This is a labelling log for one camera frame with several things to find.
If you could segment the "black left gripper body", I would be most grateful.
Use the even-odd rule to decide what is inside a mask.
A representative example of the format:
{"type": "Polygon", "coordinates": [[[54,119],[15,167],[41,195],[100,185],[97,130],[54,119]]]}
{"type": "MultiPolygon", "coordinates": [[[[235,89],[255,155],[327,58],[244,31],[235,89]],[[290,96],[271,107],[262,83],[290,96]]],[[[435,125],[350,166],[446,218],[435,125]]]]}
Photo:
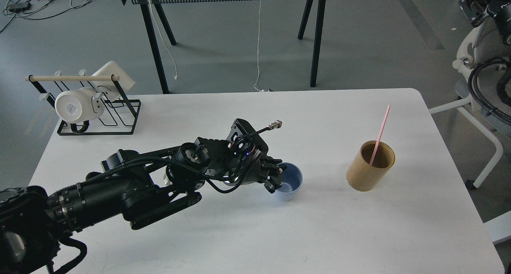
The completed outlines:
{"type": "Polygon", "coordinates": [[[196,165],[199,170],[196,179],[220,181],[232,187],[263,184],[259,174],[259,159],[269,156],[269,148],[260,134],[281,128],[282,125],[282,121],[276,120],[256,131],[248,121],[235,119],[224,140],[198,137],[196,165]]]}

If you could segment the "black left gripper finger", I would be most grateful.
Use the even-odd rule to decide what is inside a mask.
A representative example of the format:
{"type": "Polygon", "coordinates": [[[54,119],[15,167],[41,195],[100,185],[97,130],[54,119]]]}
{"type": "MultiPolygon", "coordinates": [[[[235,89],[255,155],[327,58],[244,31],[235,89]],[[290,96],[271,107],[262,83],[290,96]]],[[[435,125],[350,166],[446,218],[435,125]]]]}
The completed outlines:
{"type": "Polygon", "coordinates": [[[280,159],[272,158],[270,156],[263,156],[259,159],[259,174],[264,177],[277,177],[283,174],[288,166],[282,164],[280,159]]]}
{"type": "Polygon", "coordinates": [[[283,174],[277,175],[266,175],[262,177],[262,183],[264,184],[265,189],[274,193],[276,190],[282,187],[283,174]]]}

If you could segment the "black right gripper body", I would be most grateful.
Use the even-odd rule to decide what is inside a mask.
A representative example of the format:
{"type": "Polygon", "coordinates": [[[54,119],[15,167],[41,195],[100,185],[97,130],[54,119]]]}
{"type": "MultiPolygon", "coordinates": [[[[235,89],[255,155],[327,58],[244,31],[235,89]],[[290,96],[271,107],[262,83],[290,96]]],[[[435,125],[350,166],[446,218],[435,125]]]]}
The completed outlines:
{"type": "Polygon", "coordinates": [[[491,18],[502,43],[511,44],[511,0],[459,0],[458,5],[473,28],[491,18]]]}

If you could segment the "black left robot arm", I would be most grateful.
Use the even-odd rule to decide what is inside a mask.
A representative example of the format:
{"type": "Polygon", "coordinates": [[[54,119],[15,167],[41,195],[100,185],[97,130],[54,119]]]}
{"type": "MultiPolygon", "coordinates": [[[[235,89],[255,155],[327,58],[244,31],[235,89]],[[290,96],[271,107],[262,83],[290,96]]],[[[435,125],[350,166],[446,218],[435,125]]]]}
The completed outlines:
{"type": "Polygon", "coordinates": [[[256,131],[236,119],[224,140],[199,137],[143,154],[120,149],[102,162],[102,173],[91,172],[51,195],[38,185],[2,190],[2,274],[29,274],[44,266],[50,274],[65,274],[87,254],[73,233],[118,214],[139,230],[199,203],[206,183],[219,193],[251,183],[274,193],[283,187],[287,168],[268,156],[260,134],[281,125],[277,120],[256,131]]]}

